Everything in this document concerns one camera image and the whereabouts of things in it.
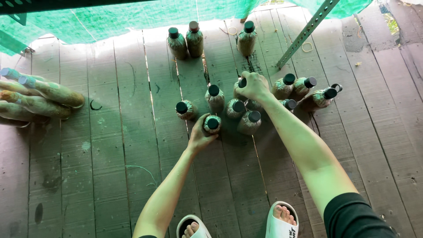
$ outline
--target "rubber band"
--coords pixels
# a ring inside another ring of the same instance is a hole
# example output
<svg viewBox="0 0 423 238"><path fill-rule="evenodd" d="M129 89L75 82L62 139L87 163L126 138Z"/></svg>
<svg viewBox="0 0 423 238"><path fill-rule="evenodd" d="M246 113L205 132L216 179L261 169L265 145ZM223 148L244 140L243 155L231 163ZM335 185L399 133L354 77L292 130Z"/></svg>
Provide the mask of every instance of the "rubber band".
<svg viewBox="0 0 423 238"><path fill-rule="evenodd" d="M235 28L236 32L235 32L234 34L232 34L232 33L230 33L230 32L229 32L229 29L231 29L231 28ZM236 35L237 33L238 33L238 29L237 29L236 27L231 26L230 28L228 28L228 34L229 34L229 35L234 36L234 35Z"/></svg>
<svg viewBox="0 0 423 238"><path fill-rule="evenodd" d="M304 44L310 44L310 46L311 46L311 50L304 50ZM312 51L312 50L313 50L313 45L312 45L310 42L304 42L304 43L301 45L301 49L302 49L304 52L310 52L310 51Z"/></svg>

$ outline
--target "perforated metal bar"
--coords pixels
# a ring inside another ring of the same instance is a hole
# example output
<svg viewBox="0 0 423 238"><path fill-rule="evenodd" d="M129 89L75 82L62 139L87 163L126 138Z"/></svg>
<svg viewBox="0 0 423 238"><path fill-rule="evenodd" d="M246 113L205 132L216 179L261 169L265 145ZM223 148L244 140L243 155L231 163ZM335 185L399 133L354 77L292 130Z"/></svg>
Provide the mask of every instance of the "perforated metal bar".
<svg viewBox="0 0 423 238"><path fill-rule="evenodd" d="M307 23L301 33L297 36L295 41L289 46L288 50L283 54L282 58L277 63L277 66L281 69L286 62L293 56L293 54L301 48L305 40L311 35L314 29L322 22L322 20L330 13L330 11L335 7L339 0L326 0L311 20Z"/></svg>

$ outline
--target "black bottle cap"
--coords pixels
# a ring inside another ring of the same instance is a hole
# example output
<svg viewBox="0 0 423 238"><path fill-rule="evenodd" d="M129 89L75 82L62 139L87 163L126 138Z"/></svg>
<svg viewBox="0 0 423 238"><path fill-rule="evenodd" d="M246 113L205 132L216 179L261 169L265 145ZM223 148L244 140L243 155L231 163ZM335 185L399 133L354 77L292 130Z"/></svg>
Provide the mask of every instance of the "black bottle cap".
<svg viewBox="0 0 423 238"><path fill-rule="evenodd" d="M178 102L176 104L176 111L179 114L184 114L184 113L186 113L188 111L188 107L187 107L187 105L184 102Z"/></svg>
<svg viewBox="0 0 423 238"><path fill-rule="evenodd" d="M208 126L210 129L214 130L214 129L217 129L217 128L219 127L219 122L218 122L216 119L214 119L214 118L210 118L210 119L207 121L207 126Z"/></svg>
<svg viewBox="0 0 423 238"><path fill-rule="evenodd" d="M198 26L198 22L196 21L190 22L189 29L192 33L197 33L200 30L200 27Z"/></svg>
<svg viewBox="0 0 423 238"><path fill-rule="evenodd" d="M332 99L332 98L336 97L337 94L338 94L338 92L334 88L328 88L323 93L325 99Z"/></svg>
<svg viewBox="0 0 423 238"><path fill-rule="evenodd" d="M240 88L244 88L245 86L247 86L247 79L246 79L246 78L242 78L242 79L238 82L238 87L240 87Z"/></svg>
<svg viewBox="0 0 423 238"><path fill-rule="evenodd" d="M297 102L292 99L285 99L285 108L288 110L293 110L297 106Z"/></svg>
<svg viewBox="0 0 423 238"><path fill-rule="evenodd" d="M246 21L244 23L244 31L245 33L251 33L255 29L254 23L252 21Z"/></svg>
<svg viewBox="0 0 423 238"><path fill-rule="evenodd" d="M236 101L234 104L232 104L232 109L235 112L242 112L244 110L244 108L245 108L245 105L241 101Z"/></svg>
<svg viewBox="0 0 423 238"><path fill-rule="evenodd" d="M178 28L176 27L171 27L169 28L169 37L172 39L177 39L179 37L179 32L178 32Z"/></svg>
<svg viewBox="0 0 423 238"><path fill-rule="evenodd" d="M219 94L219 87L216 84L212 84L209 87L209 94L213 97Z"/></svg>
<svg viewBox="0 0 423 238"><path fill-rule="evenodd" d="M250 122L256 123L260 120L261 115L258 111L252 111L250 114L248 114L248 119Z"/></svg>
<svg viewBox="0 0 423 238"><path fill-rule="evenodd" d="M287 74L285 77L283 77L282 81L285 85L292 85L295 81L295 75Z"/></svg>
<svg viewBox="0 0 423 238"><path fill-rule="evenodd" d="M317 85L317 80L315 77L309 77L306 80L304 80L304 85L306 88L310 89Z"/></svg>

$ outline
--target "black sleeve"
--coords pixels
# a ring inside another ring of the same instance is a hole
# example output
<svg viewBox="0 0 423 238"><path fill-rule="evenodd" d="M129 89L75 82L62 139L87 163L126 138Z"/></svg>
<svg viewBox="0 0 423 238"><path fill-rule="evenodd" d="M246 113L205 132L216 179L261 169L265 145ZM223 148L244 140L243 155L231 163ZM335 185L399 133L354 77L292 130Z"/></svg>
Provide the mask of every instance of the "black sleeve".
<svg viewBox="0 0 423 238"><path fill-rule="evenodd" d="M388 224L381 220L357 193L334 197L324 209L328 238L395 238Z"/></svg>

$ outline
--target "white slide sandal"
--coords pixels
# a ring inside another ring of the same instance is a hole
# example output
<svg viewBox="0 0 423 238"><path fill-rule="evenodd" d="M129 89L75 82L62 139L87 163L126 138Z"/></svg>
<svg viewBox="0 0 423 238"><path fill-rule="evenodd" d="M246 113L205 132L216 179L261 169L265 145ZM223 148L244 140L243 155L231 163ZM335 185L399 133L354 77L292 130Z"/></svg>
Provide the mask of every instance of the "white slide sandal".
<svg viewBox="0 0 423 238"><path fill-rule="evenodd" d="M176 227L176 237L182 238L185 230L187 229L187 226L190 225L193 221L197 222L200 227L190 238L212 238L204 223L195 215L187 215L182 218Z"/></svg>
<svg viewBox="0 0 423 238"><path fill-rule="evenodd" d="M297 225L291 225L288 222L281 221L273 216L273 209L275 206L285 206L290 215L294 217ZM267 216L267 225L266 225L266 238L297 238L298 237L298 216L294 208L286 202L275 202L270 207L269 214Z"/></svg>

